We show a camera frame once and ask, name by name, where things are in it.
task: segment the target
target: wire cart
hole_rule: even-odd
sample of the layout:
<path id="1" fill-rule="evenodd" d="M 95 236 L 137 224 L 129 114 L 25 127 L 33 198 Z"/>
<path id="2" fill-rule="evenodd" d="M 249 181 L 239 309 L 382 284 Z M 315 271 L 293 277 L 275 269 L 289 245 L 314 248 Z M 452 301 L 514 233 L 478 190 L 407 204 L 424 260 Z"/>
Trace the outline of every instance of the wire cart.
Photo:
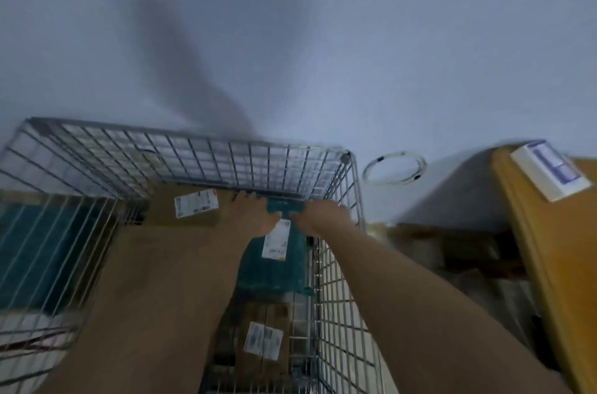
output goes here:
<path id="1" fill-rule="evenodd" d="M 64 357 L 113 236 L 141 223 L 160 182 L 334 199 L 365 230 L 356 161 L 345 149 L 28 119 L 0 153 L 1 393 L 34 391 Z M 377 345 L 333 253 L 318 240 L 308 257 L 315 296 L 285 297 L 292 383 L 249 390 L 382 394 Z M 206 380 L 208 392 L 247 391 L 230 377 Z"/>

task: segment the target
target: white sticker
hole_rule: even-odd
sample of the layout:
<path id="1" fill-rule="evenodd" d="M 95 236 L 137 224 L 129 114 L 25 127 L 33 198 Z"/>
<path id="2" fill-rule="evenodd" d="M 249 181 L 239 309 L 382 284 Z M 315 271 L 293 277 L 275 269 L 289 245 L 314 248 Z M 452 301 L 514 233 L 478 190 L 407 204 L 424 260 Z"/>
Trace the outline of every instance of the white sticker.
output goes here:
<path id="1" fill-rule="evenodd" d="M 273 231 L 265 236 L 261 257 L 265 259 L 286 260 L 290 220 L 280 220 Z"/>
<path id="2" fill-rule="evenodd" d="M 249 324 L 249 331 L 247 332 L 247 339 L 243 350 L 247 353 L 254 353 L 255 355 L 263 355 L 263 335 L 265 325 L 262 323 L 251 322 Z"/>
<path id="3" fill-rule="evenodd" d="M 284 331 L 275 328 L 265 327 L 265 339 L 263 341 L 263 357 L 268 360 L 278 360 L 282 337 Z"/>
<path id="4" fill-rule="evenodd" d="M 218 208 L 218 196 L 215 188 L 198 191 L 190 195 L 179 196 L 174 199 L 177 218 L 184 218 L 197 213 L 207 212 Z"/>

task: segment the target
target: teal plastic bag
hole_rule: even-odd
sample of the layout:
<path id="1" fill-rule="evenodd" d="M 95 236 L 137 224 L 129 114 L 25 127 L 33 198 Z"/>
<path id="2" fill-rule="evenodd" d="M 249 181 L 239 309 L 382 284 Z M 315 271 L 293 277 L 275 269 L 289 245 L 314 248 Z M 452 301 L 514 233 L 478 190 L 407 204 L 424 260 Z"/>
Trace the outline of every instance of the teal plastic bag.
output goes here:
<path id="1" fill-rule="evenodd" d="M 281 211 L 289 220 L 290 212 L 302 212 L 302 201 L 267 199 L 269 212 Z M 307 285 L 307 238 L 292 223 L 288 236 L 285 260 L 262 257 L 265 237 L 254 238 L 245 250 L 238 270 L 236 286 L 250 291 L 296 292 L 313 295 Z"/>

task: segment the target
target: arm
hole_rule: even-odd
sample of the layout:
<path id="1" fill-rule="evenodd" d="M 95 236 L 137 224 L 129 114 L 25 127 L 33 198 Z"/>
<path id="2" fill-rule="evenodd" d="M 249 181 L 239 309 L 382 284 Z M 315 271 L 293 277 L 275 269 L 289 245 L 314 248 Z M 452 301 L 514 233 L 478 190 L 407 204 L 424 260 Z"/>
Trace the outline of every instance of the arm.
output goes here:
<path id="1" fill-rule="evenodd" d="M 306 202 L 293 220 L 332 249 L 401 393 L 570 392 L 476 303 L 359 232 L 346 208 Z"/>
<path id="2" fill-rule="evenodd" d="M 215 229 L 124 230 L 76 343 L 41 394 L 195 394 L 243 252 L 280 219 L 241 192 Z"/>

